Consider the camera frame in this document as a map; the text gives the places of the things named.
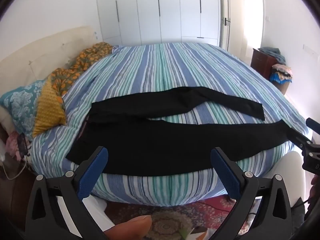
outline silver screw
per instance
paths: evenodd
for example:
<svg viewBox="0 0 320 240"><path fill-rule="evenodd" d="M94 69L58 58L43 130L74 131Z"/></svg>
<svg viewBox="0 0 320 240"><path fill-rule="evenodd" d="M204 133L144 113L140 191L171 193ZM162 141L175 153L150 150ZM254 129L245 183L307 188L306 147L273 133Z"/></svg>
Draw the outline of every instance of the silver screw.
<svg viewBox="0 0 320 240"><path fill-rule="evenodd" d="M68 177L68 178L70 178L70 177L72 177L73 176L73 171L67 171L66 172L66 177Z"/></svg>
<svg viewBox="0 0 320 240"><path fill-rule="evenodd" d="M281 175L277 174L277 175L276 175L276 180L282 180Z"/></svg>
<svg viewBox="0 0 320 240"><path fill-rule="evenodd" d="M252 178L253 177L253 173L251 171L246 171L244 174L248 178Z"/></svg>
<svg viewBox="0 0 320 240"><path fill-rule="evenodd" d="M43 175L42 174L40 174L40 175L38 175L37 177L36 177L36 180L42 180L43 179Z"/></svg>

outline wall outlet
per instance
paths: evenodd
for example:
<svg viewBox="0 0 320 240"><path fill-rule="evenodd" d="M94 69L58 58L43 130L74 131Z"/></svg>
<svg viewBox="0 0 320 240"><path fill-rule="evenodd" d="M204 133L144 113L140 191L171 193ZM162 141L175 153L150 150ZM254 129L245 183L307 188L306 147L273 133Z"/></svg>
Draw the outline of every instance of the wall outlet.
<svg viewBox="0 0 320 240"><path fill-rule="evenodd" d="M303 44L303 50L311 55L317 62L319 61L319 54L316 53L313 49L310 49L306 44Z"/></svg>

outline teal floral pillow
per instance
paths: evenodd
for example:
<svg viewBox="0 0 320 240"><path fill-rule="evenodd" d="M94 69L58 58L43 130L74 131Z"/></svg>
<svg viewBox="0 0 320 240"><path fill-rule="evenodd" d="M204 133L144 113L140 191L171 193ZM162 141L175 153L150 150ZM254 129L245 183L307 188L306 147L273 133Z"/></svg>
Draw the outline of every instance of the teal floral pillow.
<svg viewBox="0 0 320 240"><path fill-rule="evenodd" d="M26 87L18 87L0 98L0 105L8 110L18 133L32 141L38 98L45 80L38 80Z"/></svg>

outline yellow pillow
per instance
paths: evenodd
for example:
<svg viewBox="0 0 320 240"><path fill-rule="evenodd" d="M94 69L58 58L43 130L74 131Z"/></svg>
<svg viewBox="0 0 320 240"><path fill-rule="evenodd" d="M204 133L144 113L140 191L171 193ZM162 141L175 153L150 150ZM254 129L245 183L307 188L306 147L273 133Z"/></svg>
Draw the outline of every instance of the yellow pillow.
<svg viewBox="0 0 320 240"><path fill-rule="evenodd" d="M66 125L67 117L63 109L62 97L58 96L52 88L51 76L42 87L41 95L38 99L37 115L32 136L55 127L57 125Z"/></svg>

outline fingernail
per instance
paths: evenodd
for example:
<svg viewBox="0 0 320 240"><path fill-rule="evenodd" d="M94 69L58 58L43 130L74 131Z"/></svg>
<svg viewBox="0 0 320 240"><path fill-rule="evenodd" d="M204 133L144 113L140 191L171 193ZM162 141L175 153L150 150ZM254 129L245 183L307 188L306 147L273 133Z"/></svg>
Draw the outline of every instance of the fingernail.
<svg viewBox="0 0 320 240"><path fill-rule="evenodd" d="M147 217L151 217L150 215L145 215L145 216L139 216L133 219L130 219L129 221L138 221L138 220L144 220Z"/></svg>

